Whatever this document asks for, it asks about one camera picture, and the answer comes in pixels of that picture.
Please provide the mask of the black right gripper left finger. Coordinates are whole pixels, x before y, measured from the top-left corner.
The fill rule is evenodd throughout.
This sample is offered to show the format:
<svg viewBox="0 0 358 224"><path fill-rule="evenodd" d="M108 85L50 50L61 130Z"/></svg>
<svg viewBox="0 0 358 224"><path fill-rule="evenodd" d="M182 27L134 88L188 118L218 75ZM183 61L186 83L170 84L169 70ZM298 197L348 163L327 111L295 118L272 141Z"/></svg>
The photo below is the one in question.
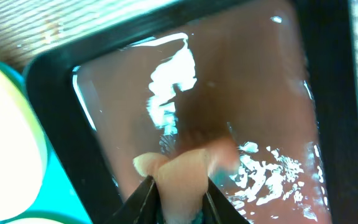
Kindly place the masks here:
<svg viewBox="0 0 358 224"><path fill-rule="evenodd" d="M154 224L157 222L158 190L153 177L148 176L136 188L124 205L105 224Z"/></svg>

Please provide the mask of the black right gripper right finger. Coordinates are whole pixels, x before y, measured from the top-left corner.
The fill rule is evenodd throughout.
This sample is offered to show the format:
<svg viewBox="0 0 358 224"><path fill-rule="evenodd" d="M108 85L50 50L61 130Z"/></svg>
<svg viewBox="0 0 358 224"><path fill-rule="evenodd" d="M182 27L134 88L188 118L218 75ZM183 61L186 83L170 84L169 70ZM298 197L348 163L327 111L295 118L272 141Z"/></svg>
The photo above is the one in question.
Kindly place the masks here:
<svg viewBox="0 0 358 224"><path fill-rule="evenodd" d="M211 179L203 196L204 224L250 224L222 194Z"/></svg>

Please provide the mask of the orange sponge with dark scourer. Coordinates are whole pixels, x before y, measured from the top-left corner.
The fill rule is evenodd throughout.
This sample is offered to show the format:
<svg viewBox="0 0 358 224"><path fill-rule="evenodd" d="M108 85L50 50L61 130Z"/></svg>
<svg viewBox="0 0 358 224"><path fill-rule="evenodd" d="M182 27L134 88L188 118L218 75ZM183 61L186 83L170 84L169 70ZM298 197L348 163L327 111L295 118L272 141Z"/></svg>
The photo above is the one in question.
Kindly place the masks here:
<svg viewBox="0 0 358 224"><path fill-rule="evenodd" d="M241 164L238 145L224 136L182 145L169 157L146 152L132 161L142 177L153 177L165 223L191 223L199 214L209 178L218 170L235 172Z"/></svg>

